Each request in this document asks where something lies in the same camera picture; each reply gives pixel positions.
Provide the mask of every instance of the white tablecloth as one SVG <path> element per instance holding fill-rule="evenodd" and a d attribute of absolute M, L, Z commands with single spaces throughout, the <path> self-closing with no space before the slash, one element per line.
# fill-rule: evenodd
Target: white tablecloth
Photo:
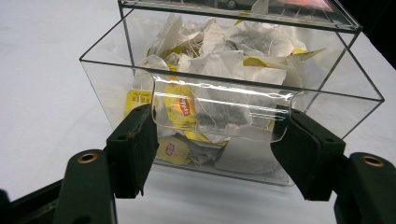
<path fill-rule="evenodd" d="M 10 200 L 64 176 L 112 129 L 78 58 L 120 19 L 116 0 L 0 1 L 0 189 Z M 346 139 L 396 164 L 396 71 L 360 35 L 352 51 L 386 102 Z M 117 200 L 120 223 L 335 223 L 329 202 L 294 187 L 156 166 L 145 196 Z"/>

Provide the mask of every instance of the lipton logo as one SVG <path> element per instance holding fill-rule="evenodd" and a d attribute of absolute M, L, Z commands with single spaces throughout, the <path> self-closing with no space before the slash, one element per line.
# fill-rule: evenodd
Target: lipton logo
<path fill-rule="evenodd" d="M 165 154 L 168 156 L 172 156 L 174 151 L 175 151 L 175 145 L 173 145 L 172 143 L 169 143 L 168 146 L 166 146 Z"/>
<path fill-rule="evenodd" d="M 186 98 L 179 99 L 180 110 L 183 112 L 184 116 L 188 116 L 191 114 L 189 101 Z"/>

